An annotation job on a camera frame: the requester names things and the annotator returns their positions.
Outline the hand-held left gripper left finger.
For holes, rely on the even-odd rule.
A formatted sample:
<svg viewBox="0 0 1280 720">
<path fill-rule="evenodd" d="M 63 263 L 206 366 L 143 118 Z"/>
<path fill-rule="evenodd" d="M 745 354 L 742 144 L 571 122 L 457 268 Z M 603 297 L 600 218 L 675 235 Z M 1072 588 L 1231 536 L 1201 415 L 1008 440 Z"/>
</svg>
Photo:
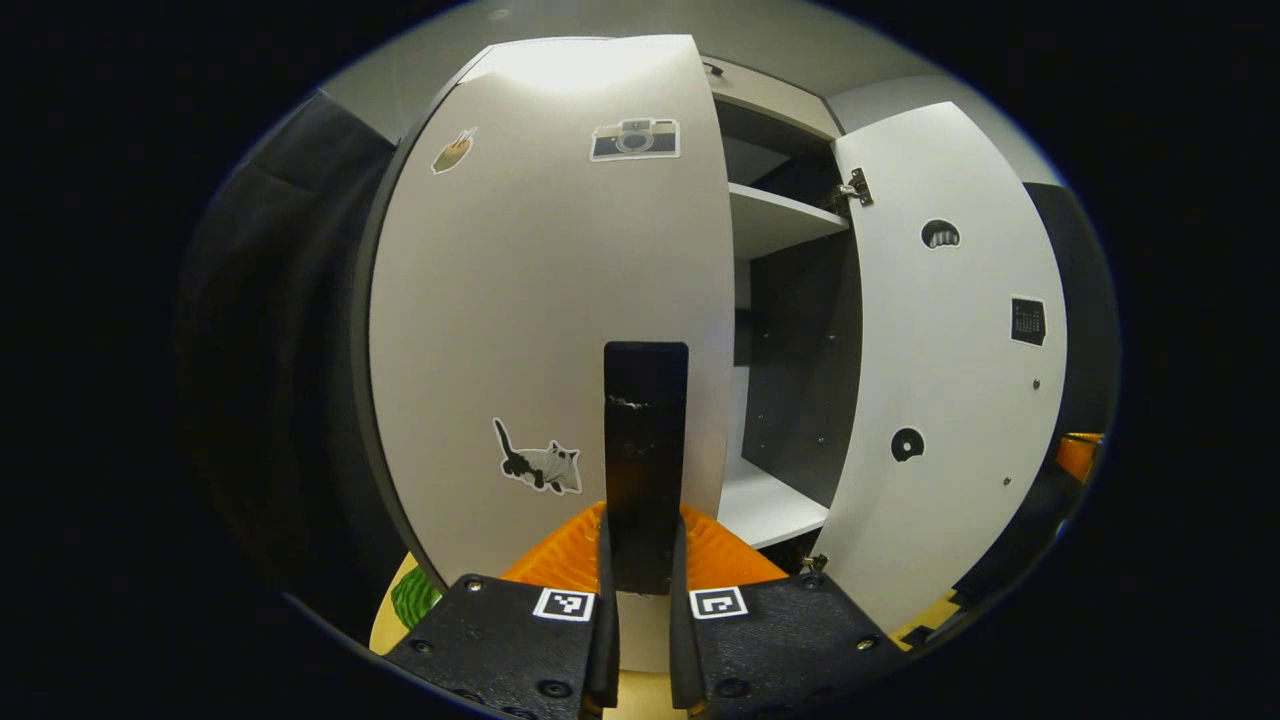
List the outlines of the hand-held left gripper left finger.
<svg viewBox="0 0 1280 720">
<path fill-rule="evenodd" d="M 618 701 L 620 619 L 604 503 L 500 577 L 461 577 L 387 652 L 480 719 L 599 719 Z"/>
</svg>

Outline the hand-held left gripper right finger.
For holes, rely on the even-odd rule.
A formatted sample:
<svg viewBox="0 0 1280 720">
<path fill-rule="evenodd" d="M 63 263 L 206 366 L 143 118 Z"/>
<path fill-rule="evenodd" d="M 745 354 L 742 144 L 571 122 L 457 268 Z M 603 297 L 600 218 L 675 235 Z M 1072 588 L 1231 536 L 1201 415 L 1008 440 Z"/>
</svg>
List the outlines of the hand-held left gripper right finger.
<svg viewBox="0 0 1280 720">
<path fill-rule="evenodd" d="M 687 505 L 671 589 L 672 697 L 691 719 L 846 719 L 906 662 L 833 578 L 787 574 Z"/>
</svg>

